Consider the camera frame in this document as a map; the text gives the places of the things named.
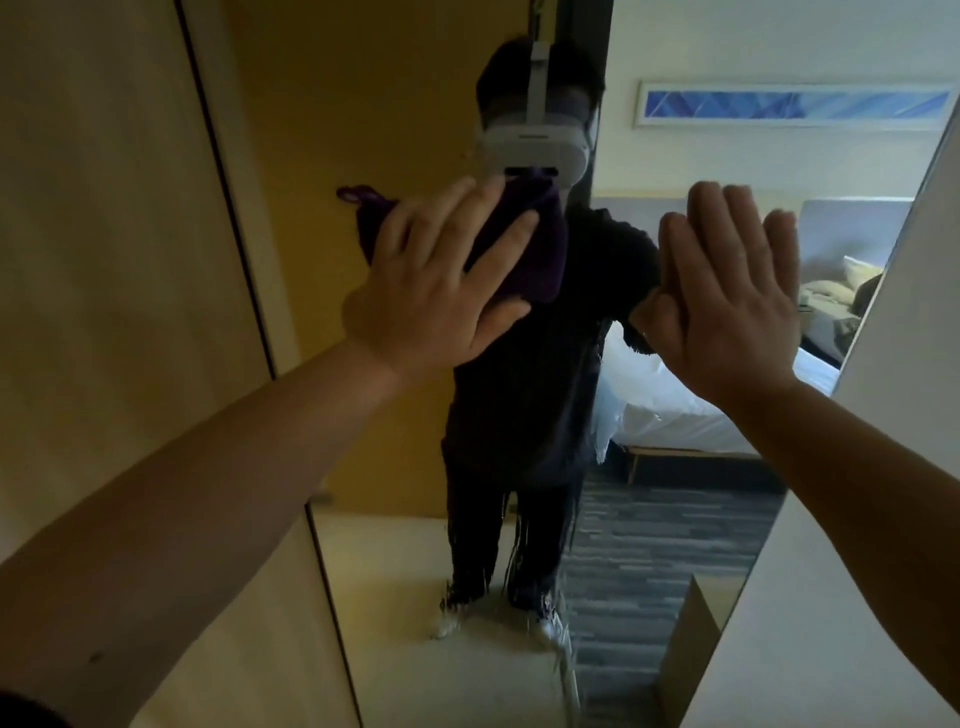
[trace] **shoe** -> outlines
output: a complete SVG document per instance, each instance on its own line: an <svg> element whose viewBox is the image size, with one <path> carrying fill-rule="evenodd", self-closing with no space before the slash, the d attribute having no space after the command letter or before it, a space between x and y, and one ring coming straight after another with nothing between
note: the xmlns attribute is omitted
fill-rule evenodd
<svg viewBox="0 0 960 728"><path fill-rule="evenodd" d="M543 606L531 613L531 621L533 634L544 647L569 650L570 632L549 599L545 599Z"/></svg>
<svg viewBox="0 0 960 728"><path fill-rule="evenodd" d="M433 618L430 639L442 640L460 629L471 604L472 602L455 599L453 588L447 585L446 596L440 601L440 613Z"/></svg>

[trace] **framed picture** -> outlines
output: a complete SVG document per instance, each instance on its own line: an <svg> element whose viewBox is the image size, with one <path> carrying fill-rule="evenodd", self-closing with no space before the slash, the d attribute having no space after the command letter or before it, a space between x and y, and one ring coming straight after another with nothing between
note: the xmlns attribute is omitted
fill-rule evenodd
<svg viewBox="0 0 960 728"><path fill-rule="evenodd" d="M634 125L941 131L956 86L641 82Z"/></svg>

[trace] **white vr headset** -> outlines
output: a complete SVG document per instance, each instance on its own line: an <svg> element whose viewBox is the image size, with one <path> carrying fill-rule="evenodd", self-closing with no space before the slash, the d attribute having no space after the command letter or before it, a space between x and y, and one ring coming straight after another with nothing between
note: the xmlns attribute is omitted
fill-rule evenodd
<svg viewBox="0 0 960 728"><path fill-rule="evenodd" d="M596 141L597 113L576 88L547 92L550 45L535 42L526 98L497 99L483 112L480 143L489 171L544 170L561 190L587 172Z"/></svg>

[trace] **purple towel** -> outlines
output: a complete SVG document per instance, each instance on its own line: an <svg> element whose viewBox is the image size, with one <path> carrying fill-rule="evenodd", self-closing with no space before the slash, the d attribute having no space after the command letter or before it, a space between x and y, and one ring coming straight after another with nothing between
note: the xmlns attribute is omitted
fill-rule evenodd
<svg viewBox="0 0 960 728"><path fill-rule="evenodd" d="M359 205L357 231L360 247L370 263L380 224L397 200L388 200L365 184L341 187L337 190L337 197ZM560 193L553 181L544 175L524 175L507 182L500 203L477 235L466 270L528 209L535 209L540 214L540 223L527 249L514 270L501 283L496 295L520 296L530 303L550 303L560 293L560 283L564 278L566 221Z"/></svg>

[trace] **blue abstract artwork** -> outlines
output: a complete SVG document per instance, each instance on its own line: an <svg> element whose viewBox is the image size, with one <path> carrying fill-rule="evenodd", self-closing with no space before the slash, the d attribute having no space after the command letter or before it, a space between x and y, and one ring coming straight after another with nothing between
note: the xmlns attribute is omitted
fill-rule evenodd
<svg viewBox="0 0 960 728"><path fill-rule="evenodd" d="M831 123L935 122L944 117L951 97L934 90L696 90L650 89L644 120L723 119Z"/></svg>

